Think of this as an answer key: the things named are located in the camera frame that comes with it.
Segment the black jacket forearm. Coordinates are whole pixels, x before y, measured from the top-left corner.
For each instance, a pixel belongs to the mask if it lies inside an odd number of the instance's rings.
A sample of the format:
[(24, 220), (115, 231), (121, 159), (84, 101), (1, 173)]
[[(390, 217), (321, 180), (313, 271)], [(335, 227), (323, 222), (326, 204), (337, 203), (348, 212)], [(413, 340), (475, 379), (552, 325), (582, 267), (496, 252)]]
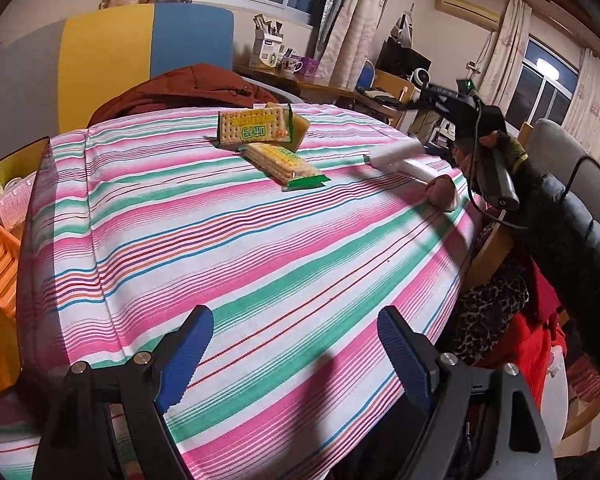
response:
[(600, 222), (562, 182), (539, 170), (517, 139), (501, 133), (498, 149), (520, 200), (532, 258), (600, 374)]

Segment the person right hand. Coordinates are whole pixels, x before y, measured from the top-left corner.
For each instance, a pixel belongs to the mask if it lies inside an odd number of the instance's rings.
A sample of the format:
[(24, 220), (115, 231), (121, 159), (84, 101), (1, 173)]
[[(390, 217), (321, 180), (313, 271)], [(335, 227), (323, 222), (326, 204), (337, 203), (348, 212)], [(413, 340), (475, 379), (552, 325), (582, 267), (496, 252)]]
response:
[(454, 142), (454, 162), (460, 168), (472, 192), (482, 195), (482, 188), (477, 180), (478, 168), (480, 167), (477, 156), (480, 153), (480, 148), (475, 147), (475, 142), (478, 142), (485, 150), (501, 151), (507, 139), (508, 135), (506, 133), (495, 130), (487, 136), (479, 136), (478, 139), (463, 138)]

